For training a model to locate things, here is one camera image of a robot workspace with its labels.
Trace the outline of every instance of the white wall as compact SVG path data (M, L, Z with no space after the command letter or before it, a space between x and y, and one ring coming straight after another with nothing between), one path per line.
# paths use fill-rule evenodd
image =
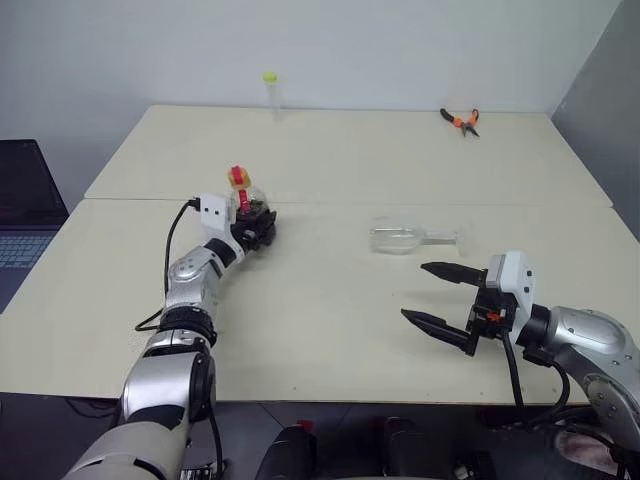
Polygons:
M0 0L0 137L69 206L152 103L552 112L619 0Z

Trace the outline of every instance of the black cable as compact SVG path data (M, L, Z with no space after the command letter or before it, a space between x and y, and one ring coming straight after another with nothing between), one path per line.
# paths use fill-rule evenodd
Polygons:
M99 418L108 418L108 417L113 415L113 413L111 413L111 412L109 412L109 413L100 413L100 414L95 414L95 415L91 414L91 413L85 413L85 412L80 411L78 409L78 407L76 407L70 399L64 398L64 401L65 401L65 403L67 405L69 405L69 408L71 408L71 410L73 410L76 415L78 415L80 417L83 417L83 418L99 419Z
M624 480L624 476L627 473L627 467L624 466L624 463L618 464L618 471L616 472L616 480Z
M551 366L555 368L562 380L562 392L560 392L560 398L549 410L541 413L537 417L527 422L527 426L531 427L536 424L551 422L563 408L567 406L567 400L569 400L569 393L571 392L571 384L569 383L569 376L567 372L557 362L551 361Z
M518 365L516 364L516 357L513 354L513 348L511 347L509 331L506 329L502 331L502 345L504 345L504 353L507 356L507 363L509 364L509 375L511 376L511 389L513 390L513 398L516 402L516 406L521 409L522 415L524 415L524 400L522 399L522 391L520 390Z
M178 222L182 218L182 215L184 215L184 212L190 206L199 208L199 201L197 199L192 199L184 202L184 205L180 207L180 210L178 211L176 218L173 219L173 223L171 223L171 227L169 228L169 233L167 234L167 240L165 242L165 247L164 247L164 269L163 269L163 276L162 276L165 295L169 291L169 255L171 254L171 242L173 241L173 232L175 232L176 227L178 226ZM147 332L150 330L157 330L158 327L156 327L155 325L148 326L148 324L151 323L154 319L158 318L161 313L162 313L162 309L158 310L154 314L145 318L142 322L140 322L134 327L134 330L136 332Z
M222 440L220 439L220 430L216 416L213 413L213 402L209 403L209 421L211 422L211 433L213 434L213 443L216 448L216 480L222 480L224 473L224 459L222 457Z
M595 416L596 412L592 407L572 407L556 413L550 419L551 423L557 423L561 420L571 420L579 417Z
M551 428L555 429L555 430L558 430L558 431L578 433L580 435L584 435L585 437L591 437L594 440L597 440L600 443L602 443L608 449L614 448L614 445L613 445L613 443L611 441L607 440L605 437L600 435L598 432L595 432L595 431L593 431L592 429L590 429L588 427L583 427L581 425L553 425L553 426L551 426Z
M147 332L149 330L156 330L158 327L156 327L155 325L151 325L151 326L145 326L145 325L153 322L153 320L158 316L160 316L161 313L162 313L162 309L158 310L156 313L154 313L150 317L145 318L143 321L141 321L138 325L134 327L134 330L136 332Z
M280 420L278 420L278 419L276 418L276 416L275 416L273 413L271 413L267 407L265 407L265 406L264 406L264 404L263 404L263 403L258 402L258 405L260 405L260 407L262 407L262 409L264 410L264 412L265 412L267 415L269 415L269 416L273 419L273 421L274 421L274 422L276 422L278 425L280 425L280 427L281 427L283 430L285 429L285 426L280 422Z

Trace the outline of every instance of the tabletop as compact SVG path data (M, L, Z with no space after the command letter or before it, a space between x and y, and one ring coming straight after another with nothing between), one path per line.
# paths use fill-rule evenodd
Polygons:
M154 106L86 198L223 192L240 164L276 202L611 206L546 115L481 112L477 130L437 112Z
M167 230L180 201L84 200L54 238L0 323L0 390L116 397L149 336L133 326L162 302ZM475 297L419 269L476 268L524 250L536 302L607 312L640 339L638 242L609 208L273 204L278 235L222 282L213 352L219 400L512 403L499 342L474 358L421 333L400 308L464 328ZM374 254L372 217L465 225L453 246ZM204 240L197 214L176 230L172 257ZM552 369L519 358L524 397L554 402ZM574 388L572 400L583 401Z

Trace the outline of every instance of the floor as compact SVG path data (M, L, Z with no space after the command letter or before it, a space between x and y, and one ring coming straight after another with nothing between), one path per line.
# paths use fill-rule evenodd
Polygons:
M0 394L0 479L54 480L108 427L110 419L90 419L75 413L63 398ZM103 414L95 404L75 401L78 410ZM320 478L372 475L379 470L373 454L376 419L402 416L433 435L434 475L446 475L445 459L452 451L491 451L499 479L560 480L609 478L562 459L544 439L525 433L495 434L477 422L468 406L320 403L220 403L216 417L224 456L230 460L227 480L254 478L262 456L287 425L313 422L318 437ZM194 426L185 466L213 460L211 432L206 422Z

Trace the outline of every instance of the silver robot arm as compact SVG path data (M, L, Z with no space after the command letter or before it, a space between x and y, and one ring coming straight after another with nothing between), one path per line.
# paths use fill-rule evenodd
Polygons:
M624 325L603 313L555 307L540 340L582 387L614 443L640 452L640 351Z
M617 461L640 465L640 351L624 325L591 310L533 304L535 274L522 252L496 255L486 270L444 262L422 268L443 280L476 286L478 292L466 331L428 313L402 310L411 323L467 355L474 355L480 337L500 338L505 350L513 344L525 347L529 361L558 364L584 390L616 448L626 455ZM632 478L640 478L638 469Z
M249 250L271 243L276 213L264 205L236 218L223 197L197 203L212 238L171 265L158 329L125 382L124 422L89 447L67 480L177 479L191 425L213 415L218 285Z

